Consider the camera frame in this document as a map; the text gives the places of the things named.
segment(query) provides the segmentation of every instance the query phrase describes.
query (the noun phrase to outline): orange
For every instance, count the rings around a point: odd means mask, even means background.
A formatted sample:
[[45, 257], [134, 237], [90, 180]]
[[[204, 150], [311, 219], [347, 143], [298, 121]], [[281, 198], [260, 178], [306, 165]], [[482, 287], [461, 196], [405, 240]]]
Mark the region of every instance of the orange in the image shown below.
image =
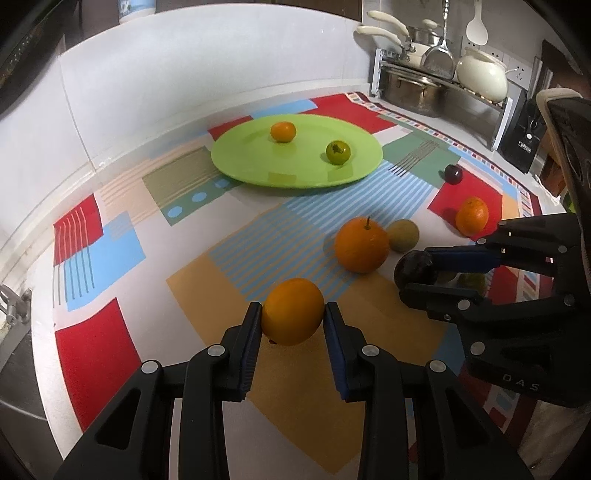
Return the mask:
[[389, 252], [386, 230], [369, 218], [349, 220], [335, 237], [336, 258], [351, 272], [369, 273], [377, 270], [386, 261]]
[[271, 126], [271, 136], [279, 143], [291, 142], [296, 137], [296, 126], [291, 122], [277, 122]]
[[310, 338], [324, 316], [324, 297], [310, 280], [291, 278], [277, 285], [262, 306], [262, 332], [291, 346]]
[[478, 197], [470, 197], [457, 211], [456, 228], [464, 236], [474, 236], [484, 230], [488, 223], [488, 207]]

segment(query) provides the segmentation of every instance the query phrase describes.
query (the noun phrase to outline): light blue circle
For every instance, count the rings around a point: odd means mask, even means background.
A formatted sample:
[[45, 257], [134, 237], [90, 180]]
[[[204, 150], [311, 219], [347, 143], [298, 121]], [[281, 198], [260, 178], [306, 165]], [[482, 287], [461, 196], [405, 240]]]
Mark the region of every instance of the light blue circle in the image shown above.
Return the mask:
[[168, 215], [170, 218], [176, 218], [181, 213], [183, 213], [183, 207], [177, 205], [176, 207], [172, 207], [166, 215]]
[[207, 193], [205, 193], [205, 192], [197, 192], [195, 195], [193, 195], [191, 197], [191, 200], [194, 201], [195, 203], [197, 203], [197, 202], [204, 201], [205, 198], [207, 198]]
[[227, 181], [226, 179], [220, 179], [216, 182], [216, 187], [219, 189], [224, 189], [226, 188], [228, 185], [230, 185], [230, 182]]

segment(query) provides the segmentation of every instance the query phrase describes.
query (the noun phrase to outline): green plate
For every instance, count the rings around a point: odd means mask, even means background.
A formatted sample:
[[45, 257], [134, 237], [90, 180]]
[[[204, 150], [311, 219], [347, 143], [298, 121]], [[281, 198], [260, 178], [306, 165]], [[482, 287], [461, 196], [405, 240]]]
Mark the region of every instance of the green plate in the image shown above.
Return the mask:
[[[277, 143], [270, 130], [277, 122], [291, 122], [297, 134]], [[343, 140], [351, 147], [344, 165], [326, 158], [326, 147]], [[271, 115], [250, 120], [224, 133], [213, 144], [214, 165], [227, 176], [268, 187], [308, 189], [362, 179], [382, 161], [382, 147], [356, 125], [320, 115]]]

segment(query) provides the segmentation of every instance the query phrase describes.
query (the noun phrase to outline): dark purple fruit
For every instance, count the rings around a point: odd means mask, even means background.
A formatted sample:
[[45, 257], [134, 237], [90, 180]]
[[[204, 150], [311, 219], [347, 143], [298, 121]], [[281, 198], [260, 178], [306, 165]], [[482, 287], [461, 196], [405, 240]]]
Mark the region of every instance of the dark purple fruit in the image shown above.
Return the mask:
[[443, 172], [443, 178], [450, 185], [457, 185], [462, 181], [464, 174], [462, 168], [457, 165], [448, 165]]
[[409, 283], [433, 285], [437, 281], [433, 257], [424, 250], [412, 250], [404, 255], [394, 269], [394, 283], [402, 290]]

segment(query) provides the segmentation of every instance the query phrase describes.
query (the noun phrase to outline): white container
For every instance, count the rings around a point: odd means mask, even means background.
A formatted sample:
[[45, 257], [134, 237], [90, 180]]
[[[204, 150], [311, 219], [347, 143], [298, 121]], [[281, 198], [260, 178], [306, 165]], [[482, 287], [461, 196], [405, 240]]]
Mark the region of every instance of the white container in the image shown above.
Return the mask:
[[502, 102], [507, 96], [507, 66], [488, 53], [466, 47], [456, 72], [464, 87], [492, 102]]
[[156, 0], [119, 0], [119, 23], [156, 12]]

